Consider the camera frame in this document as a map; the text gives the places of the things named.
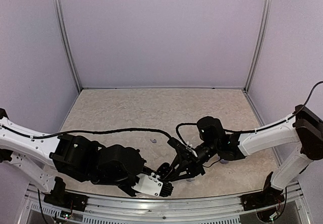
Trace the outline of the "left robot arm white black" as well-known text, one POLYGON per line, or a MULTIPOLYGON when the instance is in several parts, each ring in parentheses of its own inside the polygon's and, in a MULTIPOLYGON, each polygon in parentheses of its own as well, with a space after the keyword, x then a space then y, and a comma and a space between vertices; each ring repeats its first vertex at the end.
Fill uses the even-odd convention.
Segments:
POLYGON ((11 122, 1 109, 1 162, 20 169, 59 206, 66 206, 71 196, 63 189, 64 181, 43 171, 34 159, 78 182, 117 186, 131 197, 137 193, 168 197, 174 188, 145 167, 138 149, 119 144, 105 147, 68 133, 33 131, 11 122))

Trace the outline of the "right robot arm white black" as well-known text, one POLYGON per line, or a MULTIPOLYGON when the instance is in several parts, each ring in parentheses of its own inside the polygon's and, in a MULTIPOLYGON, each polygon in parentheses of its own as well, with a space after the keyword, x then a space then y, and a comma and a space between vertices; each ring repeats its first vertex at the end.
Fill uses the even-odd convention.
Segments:
POLYGON ((225 130, 219 119, 203 117, 195 123, 202 144, 190 148, 171 139, 177 156, 166 180, 177 181, 205 173, 203 164, 214 155, 227 161, 244 159, 256 152, 279 145, 295 143, 296 148, 282 165, 268 175, 263 191, 258 195, 261 205, 268 206, 283 189, 307 166, 322 159, 322 120, 303 105, 272 124, 247 131, 225 130))

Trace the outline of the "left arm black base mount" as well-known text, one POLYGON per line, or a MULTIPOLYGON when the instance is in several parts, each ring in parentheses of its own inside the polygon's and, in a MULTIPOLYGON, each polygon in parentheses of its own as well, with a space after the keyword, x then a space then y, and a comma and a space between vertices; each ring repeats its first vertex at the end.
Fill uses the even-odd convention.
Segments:
POLYGON ((66 184, 63 179, 55 177, 55 185, 49 194, 44 195, 44 202, 72 211, 84 212, 88 196, 66 191, 66 184))

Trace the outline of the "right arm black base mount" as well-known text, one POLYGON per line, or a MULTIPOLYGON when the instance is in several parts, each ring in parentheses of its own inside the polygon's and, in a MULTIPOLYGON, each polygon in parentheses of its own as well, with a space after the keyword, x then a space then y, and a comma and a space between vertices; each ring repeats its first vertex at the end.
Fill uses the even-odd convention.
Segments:
POLYGON ((240 197, 244 211, 259 209, 285 201, 283 190, 277 190, 272 187, 272 175, 273 172, 267 176, 261 191, 244 194, 240 197))

